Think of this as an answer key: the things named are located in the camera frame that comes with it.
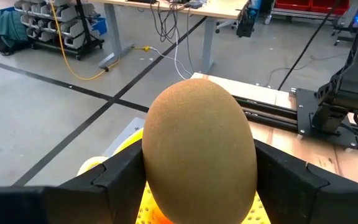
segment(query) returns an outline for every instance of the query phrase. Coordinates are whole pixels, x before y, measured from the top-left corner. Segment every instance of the table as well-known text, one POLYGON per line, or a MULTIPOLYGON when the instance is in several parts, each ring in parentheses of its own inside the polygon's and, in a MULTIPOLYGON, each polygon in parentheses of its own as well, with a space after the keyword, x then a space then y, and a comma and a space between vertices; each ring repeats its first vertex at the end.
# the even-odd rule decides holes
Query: table
MULTIPOLYGON (((131 49, 134 44, 129 44, 126 47, 121 45, 119 39, 119 30, 117 26, 117 17, 114 6, 130 6, 144 9, 150 9, 150 4, 141 2, 132 2, 126 0, 90 0, 93 2, 104 3, 104 10, 106 12, 106 21, 108 28, 108 35, 112 45, 113 53, 107 56, 99 63, 100 68, 106 68, 109 65, 117 62, 131 49)), ((169 10, 170 3, 166 0, 159 0, 161 10, 169 10)), ((180 13, 189 13, 200 16, 207 16, 205 21, 204 44, 203 44, 203 61, 201 72, 207 73, 213 65, 211 60, 212 38, 216 26, 216 19, 237 19, 240 10, 245 6, 248 0, 209 0, 207 4, 199 9, 184 9, 180 13)), ((153 9, 157 9, 157 3, 151 5, 153 9)))
MULTIPOLYGON (((195 73, 192 78, 204 78, 217 83, 230 94, 262 101, 290 109, 296 108, 291 94, 261 86, 195 73)), ((317 139, 302 137, 295 133, 250 122, 255 139, 276 147, 320 168, 358 182, 358 150, 344 149, 317 139)))

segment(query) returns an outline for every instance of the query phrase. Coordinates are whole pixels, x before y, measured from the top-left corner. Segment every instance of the concrete floor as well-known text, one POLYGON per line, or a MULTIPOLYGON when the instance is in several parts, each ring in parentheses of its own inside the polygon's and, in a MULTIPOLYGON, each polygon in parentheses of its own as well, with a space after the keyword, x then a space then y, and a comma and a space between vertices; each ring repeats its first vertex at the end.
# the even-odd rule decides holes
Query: concrete floor
MULTIPOLYGON (((12 6, 13 2, 0 0, 0 8, 12 6)), ((103 5, 97 4, 96 11, 103 15, 103 5)), ((138 12, 126 7, 119 7, 117 11, 121 40, 135 42, 137 46, 150 45, 161 52, 170 46, 168 42, 159 41, 150 11, 138 12)), ((191 17, 190 26, 200 19, 198 16, 191 17)), ((185 15, 180 16, 178 26, 180 33, 185 33, 185 15)), ((250 39, 238 38, 233 30, 223 28, 220 34, 214 35, 215 65, 209 74, 267 85, 272 70, 292 65, 317 26, 317 23, 310 21, 294 21, 290 24, 279 19, 265 26, 260 21, 250 39)), ((190 35, 190 53, 196 71, 200 69, 203 32, 201 25, 190 35)), ((332 27, 323 27, 299 66, 308 63, 311 55, 325 58, 348 53, 348 43, 333 46, 336 38, 331 37, 331 32, 332 27)), ((69 62, 78 73, 90 77, 99 72, 97 63, 109 52, 107 42, 104 50, 96 49, 81 62, 73 58, 69 62)), ((45 50, 27 49, 10 57, 0 55, 0 64, 114 96, 157 57, 155 52, 132 51, 109 73, 89 82, 71 75, 60 54, 45 50)), ((186 41, 179 46, 178 59, 190 69, 186 41)), ((329 60, 315 60, 304 69, 294 71, 283 90, 291 87, 314 90, 326 83, 343 66, 345 59, 346 56, 342 55, 329 60)), ((286 72, 275 72, 269 85, 278 88, 286 72)), ((0 186, 15 183, 106 103, 102 99, 45 83, 22 73, 0 68, 0 186)), ((172 60, 163 59, 122 99, 150 106, 162 90, 180 80, 172 60)), ((67 142, 61 153, 34 178, 30 178, 28 184, 58 185, 74 177, 85 160, 101 155, 135 117, 145 118, 145 113, 112 105, 73 141, 67 142)))

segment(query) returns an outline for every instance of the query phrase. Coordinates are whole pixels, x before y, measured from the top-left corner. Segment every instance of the black floor line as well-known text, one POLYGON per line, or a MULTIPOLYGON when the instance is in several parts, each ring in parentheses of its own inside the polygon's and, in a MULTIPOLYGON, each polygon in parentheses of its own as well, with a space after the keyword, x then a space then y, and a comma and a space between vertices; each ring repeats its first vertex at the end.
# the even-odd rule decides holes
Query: black floor line
POLYGON ((82 88, 82 87, 75 86, 75 85, 72 85, 72 84, 69 84, 69 83, 65 83, 65 82, 62 82, 62 81, 59 81, 59 80, 56 80, 56 79, 52 79, 52 78, 48 78, 48 77, 38 75, 38 74, 35 74, 35 73, 32 73, 32 72, 28 72, 28 71, 25 71, 23 69, 15 68, 15 67, 12 67, 12 66, 9 66, 9 65, 4 65, 3 63, 0 63, 0 68, 8 70, 8 71, 11 71, 11 72, 14 72, 14 73, 18 73, 18 74, 21 74, 21 75, 25 75, 27 77, 34 78, 36 80, 44 81, 44 82, 54 84, 54 85, 58 85, 58 86, 61 86, 61 87, 67 88, 67 89, 78 91, 80 93, 84 93, 84 94, 89 95, 89 96, 97 97, 97 98, 104 99, 104 100, 111 100, 112 99, 111 96, 108 96, 108 95, 105 95, 105 94, 102 94, 102 93, 98 93, 98 92, 95 92, 93 90, 88 90, 86 88, 82 88))
MULTIPOLYGON (((186 39, 188 35, 190 35, 198 26, 200 26, 206 17, 202 18, 197 24, 195 24, 185 35, 179 38, 178 44, 186 39)), ((173 44, 169 47, 162 55, 168 55, 173 49, 175 49, 176 45, 173 44)), ((133 108, 135 110, 147 112, 148 107, 137 105, 135 103, 131 103, 125 100, 120 100, 120 98, 127 93, 137 82, 140 81, 151 69, 153 69, 161 60, 163 56, 159 56, 155 59, 149 66, 147 66, 143 71, 141 71, 135 78, 133 78, 123 89, 121 89, 117 94, 113 97, 104 95, 102 93, 97 93, 92 90, 87 90, 82 87, 74 86, 65 82, 61 82, 58 80, 54 80, 52 78, 43 77, 41 75, 27 72, 25 70, 21 70, 19 68, 14 68, 8 65, 4 65, 0 63, 0 68, 16 72, 22 75, 26 75, 31 78, 35 78, 37 80, 41 80, 44 82, 48 82, 54 85, 62 86, 65 88, 69 88, 71 90, 75 90, 90 96, 94 96, 97 98, 102 98, 107 100, 108 102, 103 105, 99 110, 97 110, 92 116, 90 116, 86 121, 84 121, 81 125, 79 125, 73 132, 71 132, 63 141, 61 141, 57 146, 55 146, 47 155, 45 155, 41 160, 38 161, 34 166, 32 166, 19 180, 17 180, 12 186, 24 186, 28 183, 33 177, 35 177, 53 158, 55 158, 63 149, 69 145, 77 136, 79 136, 87 127, 89 127, 94 121, 96 121, 104 112, 106 112, 113 104, 119 103, 120 105, 133 108)))
POLYGON ((77 136, 79 136, 87 127, 89 127, 94 121, 96 121, 104 112, 106 112, 114 103, 112 101, 104 104, 98 109, 92 116, 90 116, 84 123, 79 125, 72 133, 70 133, 63 141, 55 146, 48 154, 46 154, 41 160, 38 161, 33 167, 31 167, 19 180, 17 180, 12 186, 24 186, 35 175, 37 175, 53 158, 55 158, 63 149, 69 145, 77 136))
POLYGON ((138 105, 136 103, 132 103, 132 102, 129 102, 126 100, 117 100, 116 103, 119 105, 122 105, 122 106, 126 106, 128 108, 132 108, 132 109, 144 112, 144 113, 147 113, 149 111, 149 108, 146 106, 138 105))

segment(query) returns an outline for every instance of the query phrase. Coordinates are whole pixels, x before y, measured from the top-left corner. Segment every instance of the brown egg-shaped object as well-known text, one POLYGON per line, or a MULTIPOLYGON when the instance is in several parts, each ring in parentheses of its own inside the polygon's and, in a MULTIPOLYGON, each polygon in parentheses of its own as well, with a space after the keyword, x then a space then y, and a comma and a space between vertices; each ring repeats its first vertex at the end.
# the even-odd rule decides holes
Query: brown egg-shaped object
POLYGON ((164 90, 147 114, 145 171, 157 205, 177 224, 238 224, 254 201, 254 140, 241 107, 204 79, 164 90))

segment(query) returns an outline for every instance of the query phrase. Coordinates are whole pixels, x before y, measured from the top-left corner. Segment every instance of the teal backpack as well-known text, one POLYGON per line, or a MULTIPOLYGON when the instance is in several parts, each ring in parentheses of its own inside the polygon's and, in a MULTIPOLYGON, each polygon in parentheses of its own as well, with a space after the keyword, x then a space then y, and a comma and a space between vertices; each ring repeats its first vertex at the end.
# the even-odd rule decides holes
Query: teal backpack
POLYGON ((20 18, 16 11, 0 11, 0 53, 5 56, 29 46, 26 27, 20 18))

